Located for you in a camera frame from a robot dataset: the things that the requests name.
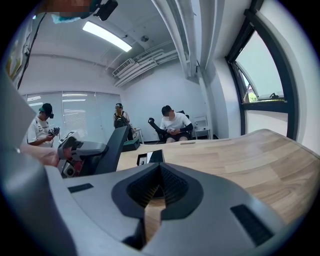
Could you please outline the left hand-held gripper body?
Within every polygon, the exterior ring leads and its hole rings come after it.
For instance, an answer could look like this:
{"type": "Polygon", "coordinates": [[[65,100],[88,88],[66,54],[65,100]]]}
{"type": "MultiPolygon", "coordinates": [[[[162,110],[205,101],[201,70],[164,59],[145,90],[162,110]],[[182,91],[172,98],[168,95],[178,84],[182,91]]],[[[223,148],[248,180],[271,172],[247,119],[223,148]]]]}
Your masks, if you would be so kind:
{"type": "Polygon", "coordinates": [[[64,179],[93,175],[99,161],[109,149],[102,142],[78,140],[78,137],[76,131],[70,131],[59,140],[57,168],[64,179]],[[69,147],[72,159],[65,159],[63,149],[69,147]]]}

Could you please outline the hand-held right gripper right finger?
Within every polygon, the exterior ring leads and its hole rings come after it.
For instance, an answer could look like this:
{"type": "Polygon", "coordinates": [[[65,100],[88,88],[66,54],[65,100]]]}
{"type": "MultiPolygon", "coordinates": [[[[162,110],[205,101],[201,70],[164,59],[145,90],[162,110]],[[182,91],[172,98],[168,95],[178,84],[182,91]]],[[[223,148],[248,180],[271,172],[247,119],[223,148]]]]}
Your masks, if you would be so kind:
{"type": "Polygon", "coordinates": [[[237,256],[285,226],[271,207],[219,176],[160,163],[141,183],[144,192],[162,188],[165,201],[160,227],[142,249],[150,256],[237,256]]]}

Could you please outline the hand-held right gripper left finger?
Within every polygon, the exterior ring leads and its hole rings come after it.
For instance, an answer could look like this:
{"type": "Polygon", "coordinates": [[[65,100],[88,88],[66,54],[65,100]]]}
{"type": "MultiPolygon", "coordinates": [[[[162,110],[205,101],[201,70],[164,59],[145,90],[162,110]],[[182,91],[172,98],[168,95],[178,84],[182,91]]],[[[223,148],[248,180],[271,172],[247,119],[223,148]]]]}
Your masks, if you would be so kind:
{"type": "Polygon", "coordinates": [[[161,244],[133,247],[144,237],[143,217],[125,216],[112,197],[113,187],[157,164],[141,165],[106,174],[63,179],[57,168],[46,166],[48,188],[57,231],[48,238],[56,256],[160,256],[161,244]]]}

